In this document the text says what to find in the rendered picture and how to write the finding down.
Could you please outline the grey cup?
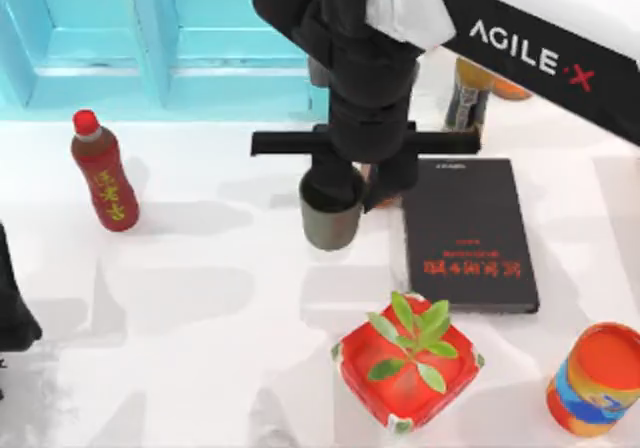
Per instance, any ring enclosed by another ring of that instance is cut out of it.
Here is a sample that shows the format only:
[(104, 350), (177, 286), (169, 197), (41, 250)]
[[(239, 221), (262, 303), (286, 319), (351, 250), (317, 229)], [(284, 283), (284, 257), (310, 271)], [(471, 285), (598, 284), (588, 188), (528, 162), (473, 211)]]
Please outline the grey cup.
[(322, 194), (312, 184), (312, 170), (301, 178), (298, 186), (302, 227), (307, 241), (322, 251), (336, 251), (354, 239), (362, 213), (365, 181), (353, 167), (348, 178), (351, 200), (338, 201)]

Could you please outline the black book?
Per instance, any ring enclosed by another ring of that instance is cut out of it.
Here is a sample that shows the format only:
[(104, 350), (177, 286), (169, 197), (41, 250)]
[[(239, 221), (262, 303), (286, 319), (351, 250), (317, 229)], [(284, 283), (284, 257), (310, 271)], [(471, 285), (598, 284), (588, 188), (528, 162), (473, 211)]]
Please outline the black book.
[(409, 289), (453, 311), (537, 312), (510, 160), (429, 158), (418, 173), (402, 200)]

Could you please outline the red plant pot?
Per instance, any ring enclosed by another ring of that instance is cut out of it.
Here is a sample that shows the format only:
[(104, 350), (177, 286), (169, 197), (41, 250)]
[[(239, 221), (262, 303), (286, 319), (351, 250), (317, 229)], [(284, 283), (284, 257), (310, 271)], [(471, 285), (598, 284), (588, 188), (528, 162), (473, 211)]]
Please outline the red plant pot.
[(484, 367), (475, 345), (451, 322), (446, 300), (391, 293), (381, 312), (331, 350), (342, 379), (373, 417), (402, 435), (453, 402)]

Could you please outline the red bottle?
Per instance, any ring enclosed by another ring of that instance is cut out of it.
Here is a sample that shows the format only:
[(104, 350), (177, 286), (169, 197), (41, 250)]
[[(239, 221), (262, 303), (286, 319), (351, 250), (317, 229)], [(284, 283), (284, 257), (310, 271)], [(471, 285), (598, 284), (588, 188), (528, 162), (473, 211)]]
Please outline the red bottle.
[(123, 168), (117, 137), (92, 110), (78, 110), (72, 122), (71, 154), (84, 176), (100, 223), (111, 232), (131, 229), (139, 220), (140, 209)]

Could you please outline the orange and blue can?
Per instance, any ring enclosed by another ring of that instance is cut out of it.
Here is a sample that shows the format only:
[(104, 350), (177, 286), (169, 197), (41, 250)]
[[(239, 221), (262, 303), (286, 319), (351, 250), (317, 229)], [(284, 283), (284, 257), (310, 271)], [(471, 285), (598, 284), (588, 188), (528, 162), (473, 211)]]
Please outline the orange and blue can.
[(546, 390), (556, 422), (578, 437), (611, 430), (640, 400), (640, 333), (597, 323), (578, 337)]

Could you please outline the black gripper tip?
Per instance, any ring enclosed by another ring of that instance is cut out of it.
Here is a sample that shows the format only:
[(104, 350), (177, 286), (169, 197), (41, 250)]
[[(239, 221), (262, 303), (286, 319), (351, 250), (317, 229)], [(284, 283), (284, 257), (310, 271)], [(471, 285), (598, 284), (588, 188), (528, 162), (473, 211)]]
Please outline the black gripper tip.
[(25, 352), (43, 336), (18, 287), (4, 225), (0, 222), (0, 370), (6, 353)]

